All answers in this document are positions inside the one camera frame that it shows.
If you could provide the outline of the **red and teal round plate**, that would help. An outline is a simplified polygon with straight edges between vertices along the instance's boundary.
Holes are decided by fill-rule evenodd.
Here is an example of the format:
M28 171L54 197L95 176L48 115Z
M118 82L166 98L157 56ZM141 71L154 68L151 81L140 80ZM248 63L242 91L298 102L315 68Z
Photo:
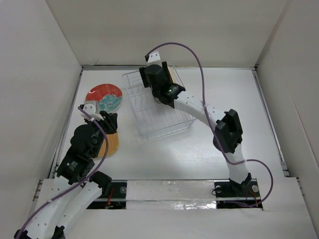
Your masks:
M100 84L93 87L86 95L85 101L97 101L100 110L115 112L123 100L123 93L113 84Z

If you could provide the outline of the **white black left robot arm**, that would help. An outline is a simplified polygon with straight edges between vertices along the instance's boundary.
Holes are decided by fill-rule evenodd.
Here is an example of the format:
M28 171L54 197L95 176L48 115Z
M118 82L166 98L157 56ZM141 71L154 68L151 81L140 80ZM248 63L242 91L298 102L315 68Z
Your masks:
M105 111L82 113L85 123L74 130L47 201L16 231L15 239L64 239L95 199L111 193L111 177L100 172L93 160L102 144L108 142L107 134L117 132L118 115Z

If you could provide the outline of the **orange woven-pattern plate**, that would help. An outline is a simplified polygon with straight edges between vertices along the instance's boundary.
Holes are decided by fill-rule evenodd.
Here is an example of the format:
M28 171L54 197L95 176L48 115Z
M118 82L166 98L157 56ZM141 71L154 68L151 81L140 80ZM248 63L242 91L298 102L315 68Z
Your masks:
M113 133L113 134L107 134L107 139L108 139L108 142L106 142L104 140L102 143L102 146L101 146L100 151L99 151L98 156L97 156L98 158L103 157L106 149L108 150L107 156L113 155L118 149L119 138L118 138L117 132Z

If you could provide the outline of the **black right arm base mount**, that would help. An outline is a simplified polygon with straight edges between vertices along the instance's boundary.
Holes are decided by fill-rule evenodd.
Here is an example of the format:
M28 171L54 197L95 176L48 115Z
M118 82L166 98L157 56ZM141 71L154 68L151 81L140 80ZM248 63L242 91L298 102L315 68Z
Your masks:
M263 208L256 179L252 179L248 188L241 192L232 189L229 180L214 181L211 194L216 198L217 209Z

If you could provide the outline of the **yellow green leaf-shaped plate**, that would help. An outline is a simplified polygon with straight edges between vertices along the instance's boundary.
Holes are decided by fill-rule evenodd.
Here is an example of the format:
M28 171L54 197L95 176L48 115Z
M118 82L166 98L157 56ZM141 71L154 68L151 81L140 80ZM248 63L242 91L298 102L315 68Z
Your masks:
M168 72L169 72L170 81L172 83L176 83L176 77L175 77L174 67L173 67L172 63L167 62L167 68L168 68Z

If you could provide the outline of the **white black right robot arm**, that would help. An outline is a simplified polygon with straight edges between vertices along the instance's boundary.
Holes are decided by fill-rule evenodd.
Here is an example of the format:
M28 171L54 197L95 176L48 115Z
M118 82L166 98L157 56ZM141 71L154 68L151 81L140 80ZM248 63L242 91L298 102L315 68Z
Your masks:
M213 145L225 157L229 170L230 190L236 196L248 191L251 174L242 154L242 126L238 113L230 109L222 111L204 103L175 83L166 62L162 65L140 67L139 73L145 88L151 88L152 95L160 103L185 112L211 128Z

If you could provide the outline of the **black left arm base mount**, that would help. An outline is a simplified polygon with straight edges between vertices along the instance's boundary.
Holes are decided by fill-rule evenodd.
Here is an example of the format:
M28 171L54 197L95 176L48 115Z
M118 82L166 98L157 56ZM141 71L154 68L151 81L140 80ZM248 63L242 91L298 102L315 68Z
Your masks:
M94 200L87 209L121 210L126 209L127 181L113 181L108 195Z

